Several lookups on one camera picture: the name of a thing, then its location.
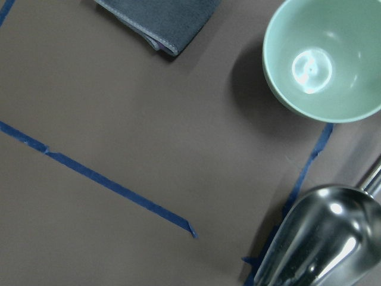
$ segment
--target folded cloth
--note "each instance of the folded cloth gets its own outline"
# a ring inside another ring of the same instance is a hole
[[[95,0],[155,49],[177,56],[221,0]]]

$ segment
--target metal scoop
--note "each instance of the metal scoop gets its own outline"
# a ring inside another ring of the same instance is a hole
[[[381,156],[358,188],[324,186],[281,224],[255,286],[354,285],[381,260]]]

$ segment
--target bowl rim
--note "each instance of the bowl rim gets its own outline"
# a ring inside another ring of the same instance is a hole
[[[302,2],[304,0],[285,0],[278,7],[278,9],[272,15],[272,17],[270,19],[270,22],[267,25],[266,32],[265,32],[264,39],[263,39],[263,47],[262,47],[263,70],[264,70],[264,73],[265,73],[265,78],[267,80],[267,83],[270,85],[270,89],[274,89],[275,92],[276,92],[274,94],[275,97],[277,97],[279,100],[281,100],[281,102],[283,104],[288,105],[287,107],[295,110],[299,114],[302,114],[302,115],[304,115],[306,117],[309,117],[309,118],[312,118],[312,119],[315,119],[315,120],[318,120],[318,121],[329,122],[329,123],[348,123],[348,122],[354,122],[354,121],[358,121],[358,120],[361,120],[361,119],[365,119],[365,118],[367,118],[369,116],[374,115],[378,111],[380,111],[381,110],[381,102],[380,102],[379,105],[375,106],[375,108],[372,108],[371,110],[369,110],[366,113],[362,113],[362,114],[357,115],[357,116],[346,117],[344,119],[343,118],[334,118],[334,117],[316,116],[316,115],[314,115],[312,113],[304,111],[303,109],[297,107],[295,104],[291,103],[288,100],[288,98],[280,91],[278,86],[275,84],[275,80],[272,78],[272,76],[271,76],[271,74],[270,74],[270,72],[269,72],[269,70],[267,68],[269,66],[269,64],[268,64],[268,56],[267,56],[268,39],[270,37],[270,32],[271,32],[270,30],[272,29],[272,27],[274,25],[274,22],[276,21],[278,15],[280,13],[282,13],[282,11],[285,9],[285,7],[287,5],[289,5],[290,2],[297,2],[297,1]]]

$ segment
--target scoop handle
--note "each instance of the scoop handle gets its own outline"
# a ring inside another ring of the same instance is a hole
[[[372,197],[381,190],[381,156],[379,156],[358,187]]]

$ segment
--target blue tape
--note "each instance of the blue tape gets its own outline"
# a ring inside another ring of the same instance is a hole
[[[328,140],[332,134],[333,127],[335,125],[333,123],[328,123],[325,125],[323,131],[321,132],[321,135],[319,139],[317,140],[315,147],[313,148],[306,164],[304,165],[301,173],[299,174],[299,178],[296,180],[296,183],[285,203],[282,209],[282,216],[283,218],[286,217],[288,212],[290,211],[291,207],[293,206],[294,202],[298,198],[298,195],[300,193],[302,184],[304,182],[304,179],[308,173],[308,170],[310,169],[313,161],[316,159],[316,157],[324,150],[325,146],[328,143]],[[273,229],[271,230],[270,234],[267,237],[266,243],[264,247],[261,250],[261,253],[258,257],[244,257],[242,260],[252,266],[250,274],[248,275],[245,283],[243,286],[254,286],[254,276],[257,273],[259,267],[262,264],[262,261],[267,253],[268,248],[271,245],[271,242],[274,240],[274,237],[280,228],[280,225],[275,225]]]
[[[159,215],[166,220],[174,223],[175,225],[189,231],[194,238],[197,238],[198,235],[193,229],[192,225],[184,218],[178,216],[175,213],[170,212],[169,210],[155,204],[154,202],[142,197],[141,195],[119,185],[118,183],[113,182],[112,180],[106,178],[105,176],[97,173],[96,171],[74,161],[73,159],[65,156],[61,153],[50,152],[49,147],[44,143],[41,143],[38,140],[35,140],[32,137],[27,136],[21,131],[14,129],[12,126],[5,124],[0,121],[0,130],[3,133],[6,133],[9,136],[19,140],[20,142],[25,143],[29,147],[47,155],[48,157],[54,159],[55,161],[67,166],[68,168],[76,171],[77,173],[93,180],[94,182],[99,183],[100,185],[116,192],[117,194],[122,195],[125,198],[133,201],[134,203],[146,208],[147,210]]]
[[[12,8],[14,2],[15,2],[15,0],[5,0],[4,5],[1,7],[1,9],[0,9],[0,27],[3,24],[8,13],[11,11],[11,8]]]

